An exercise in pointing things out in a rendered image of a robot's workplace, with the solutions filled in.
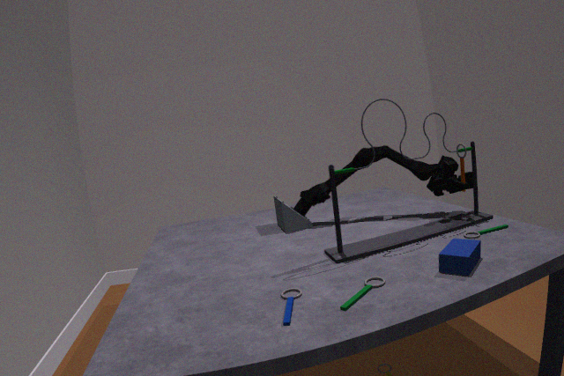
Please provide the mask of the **blue block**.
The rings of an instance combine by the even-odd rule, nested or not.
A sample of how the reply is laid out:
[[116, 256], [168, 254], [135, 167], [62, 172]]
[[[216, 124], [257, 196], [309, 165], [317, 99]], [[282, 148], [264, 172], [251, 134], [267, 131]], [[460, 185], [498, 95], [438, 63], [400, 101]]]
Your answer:
[[480, 259], [481, 240], [453, 239], [439, 254], [439, 272], [469, 276]]

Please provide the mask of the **green handle with grey loop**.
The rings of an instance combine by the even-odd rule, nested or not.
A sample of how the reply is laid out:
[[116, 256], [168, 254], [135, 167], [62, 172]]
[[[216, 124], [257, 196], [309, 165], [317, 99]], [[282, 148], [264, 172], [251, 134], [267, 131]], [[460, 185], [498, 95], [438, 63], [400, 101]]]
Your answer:
[[508, 228], [508, 225], [501, 225], [501, 226], [497, 226], [497, 227], [493, 227], [493, 228], [488, 228], [488, 229], [485, 229], [485, 230], [480, 231], [480, 232], [467, 232], [466, 234], [474, 233], [474, 234], [478, 234], [478, 236], [468, 237], [468, 236], [466, 236], [466, 234], [464, 234], [464, 237], [467, 238], [467, 239], [468, 238], [475, 239], [475, 238], [478, 238], [481, 234], [486, 234], [486, 233], [489, 233], [489, 232], [498, 231], [498, 230], [506, 229], [506, 228]]
[[[369, 280], [371, 280], [371, 279], [379, 279], [379, 280], [382, 280], [382, 283], [381, 283], [381, 284], [375, 284], [375, 285], [367, 284], [367, 281], [369, 281]], [[365, 285], [366, 285], [366, 286], [365, 286], [364, 288], [362, 288], [357, 294], [355, 294], [354, 296], [352, 296], [346, 303], [344, 303], [344, 304], [340, 307], [340, 309], [346, 311], [350, 306], [353, 306], [353, 305], [357, 302], [358, 299], [361, 299], [361, 298], [362, 298], [367, 292], [369, 292], [372, 288], [376, 288], [376, 287], [381, 286], [381, 285], [383, 285], [383, 284], [385, 284], [385, 279], [384, 279], [384, 278], [378, 277], [378, 276], [370, 277], [369, 279], [367, 279], [367, 280], [365, 281]]]

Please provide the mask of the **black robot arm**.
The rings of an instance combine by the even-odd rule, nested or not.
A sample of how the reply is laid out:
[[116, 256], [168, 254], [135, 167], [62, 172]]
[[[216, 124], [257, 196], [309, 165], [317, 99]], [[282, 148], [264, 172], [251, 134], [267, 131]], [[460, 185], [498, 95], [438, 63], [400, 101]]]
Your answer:
[[[438, 164], [429, 165], [422, 161], [405, 159], [402, 154], [392, 150], [389, 146], [386, 145], [373, 148], [375, 149], [375, 159], [373, 163], [383, 158], [388, 158], [403, 166], [404, 168], [410, 170], [410, 172], [414, 173], [415, 176], [418, 177], [421, 181], [427, 181], [429, 180], [430, 176], [432, 176], [429, 180], [429, 183], [427, 184], [428, 189], [432, 192], [434, 179], [438, 179], [438, 177], [440, 176], [445, 180], [445, 176], [454, 175], [455, 171], [457, 171], [458, 169], [458, 163], [453, 158], [445, 156], [442, 156], [442, 159]], [[374, 157], [373, 148], [364, 147], [360, 149], [356, 153], [356, 156], [354, 157], [352, 162], [342, 169], [369, 166]], [[354, 172], [350, 173], [334, 174], [336, 187], [343, 181], [348, 179], [350, 176], [352, 176], [354, 173], [356, 173], [358, 170], [360, 169], [357, 169]], [[325, 201], [330, 198], [330, 187], [330, 179], [328, 179], [326, 182], [318, 184], [312, 187], [310, 190], [301, 191], [301, 199], [298, 201], [294, 208], [291, 208], [305, 217], [312, 206], [316, 206], [320, 203], [325, 203]]]

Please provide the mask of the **blue handle with grey loop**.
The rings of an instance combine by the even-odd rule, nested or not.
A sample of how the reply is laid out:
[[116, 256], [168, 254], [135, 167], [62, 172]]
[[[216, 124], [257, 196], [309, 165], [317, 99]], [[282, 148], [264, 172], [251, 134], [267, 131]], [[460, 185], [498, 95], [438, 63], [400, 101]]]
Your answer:
[[[294, 296], [294, 297], [284, 296], [284, 293], [289, 292], [289, 291], [299, 291], [300, 293], [298, 295]], [[287, 299], [286, 312], [285, 312], [285, 317], [284, 317], [284, 321], [283, 321], [284, 326], [290, 325], [292, 310], [293, 310], [293, 299], [298, 298], [301, 295], [302, 295], [302, 291], [300, 289], [297, 289], [297, 288], [290, 288], [290, 289], [287, 289], [287, 290], [281, 292], [281, 297], [283, 299]]]

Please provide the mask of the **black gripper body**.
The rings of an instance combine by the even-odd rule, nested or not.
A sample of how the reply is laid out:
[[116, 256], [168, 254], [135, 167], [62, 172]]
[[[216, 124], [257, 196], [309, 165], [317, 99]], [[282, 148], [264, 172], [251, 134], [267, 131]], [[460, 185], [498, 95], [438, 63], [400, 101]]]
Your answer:
[[[465, 175], [465, 180], [466, 180], [466, 182], [468, 182], [469, 184], [471, 184], [471, 187], [470, 187], [470, 188], [473, 188], [472, 172], [464, 173], [464, 175]], [[449, 178], [451, 178], [451, 177], [455, 177], [455, 178], [458, 180], [456, 174], [455, 174], [455, 175], [447, 175], [447, 176], [445, 176], [445, 180], [444, 180], [443, 178], [441, 178], [440, 176], [438, 177], [438, 179], [434, 179], [434, 182], [433, 182], [433, 193], [434, 193], [436, 196], [444, 195], [443, 192], [442, 192], [443, 190], [447, 190], [447, 191], [449, 192]], [[470, 189], [470, 188], [467, 188], [467, 189]]]

